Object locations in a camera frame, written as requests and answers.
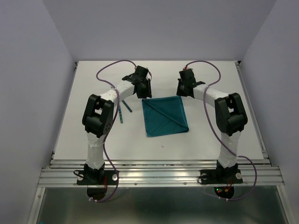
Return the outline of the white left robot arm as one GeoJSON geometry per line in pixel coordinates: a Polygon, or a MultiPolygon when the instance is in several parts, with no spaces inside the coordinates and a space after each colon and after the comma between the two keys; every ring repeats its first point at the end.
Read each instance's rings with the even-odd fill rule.
{"type": "Polygon", "coordinates": [[[147,68],[137,66],[134,73],[122,78],[118,85],[112,85],[111,90],[100,95],[92,94],[88,98],[82,118],[82,124],[87,132],[88,150],[84,164],[84,176],[98,184],[104,178],[104,143],[105,138],[114,124],[115,111],[121,101],[136,95],[138,98],[151,98],[151,79],[147,76],[147,68]]]}

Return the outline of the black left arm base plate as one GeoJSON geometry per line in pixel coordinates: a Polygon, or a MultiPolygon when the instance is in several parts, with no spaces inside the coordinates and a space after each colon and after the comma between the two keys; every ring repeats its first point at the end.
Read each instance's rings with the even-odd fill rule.
{"type": "Polygon", "coordinates": [[[85,174],[83,170],[75,170],[73,174],[77,177],[77,185],[79,186],[116,186],[119,183],[117,173],[114,170],[104,170],[99,175],[93,177],[85,174]]]}

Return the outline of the teal cloth napkin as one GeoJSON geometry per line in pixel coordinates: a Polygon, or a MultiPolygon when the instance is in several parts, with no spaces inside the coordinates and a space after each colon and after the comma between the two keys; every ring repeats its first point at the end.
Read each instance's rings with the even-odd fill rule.
{"type": "Polygon", "coordinates": [[[189,132],[184,105],[180,96],[143,99],[142,109],[148,137],[189,132]]]}

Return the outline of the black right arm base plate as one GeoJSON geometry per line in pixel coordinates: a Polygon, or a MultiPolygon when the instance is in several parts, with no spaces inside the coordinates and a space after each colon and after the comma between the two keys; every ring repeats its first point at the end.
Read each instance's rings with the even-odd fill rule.
{"type": "Polygon", "coordinates": [[[229,172],[222,172],[217,171],[216,169],[202,169],[199,171],[200,175],[198,177],[198,183],[203,185],[208,184],[227,184],[232,183],[233,184],[241,184],[243,183],[242,175],[239,175],[237,178],[236,174],[240,174],[240,170],[236,171],[229,171],[229,172]]]}

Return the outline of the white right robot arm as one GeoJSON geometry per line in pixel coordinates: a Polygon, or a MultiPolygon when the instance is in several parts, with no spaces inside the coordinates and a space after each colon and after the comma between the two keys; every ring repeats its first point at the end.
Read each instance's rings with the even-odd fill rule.
{"type": "Polygon", "coordinates": [[[192,69],[179,72],[177,95],[192,97],[215,109],[216,125],[221,133],[221,151],[217,160],[215,177],[220,182],[231,178],[237,170],[237,149],[241,132],[248,117],[238,93],[224,93],[209,88],[204,82],[197,82],[192,69]]]}

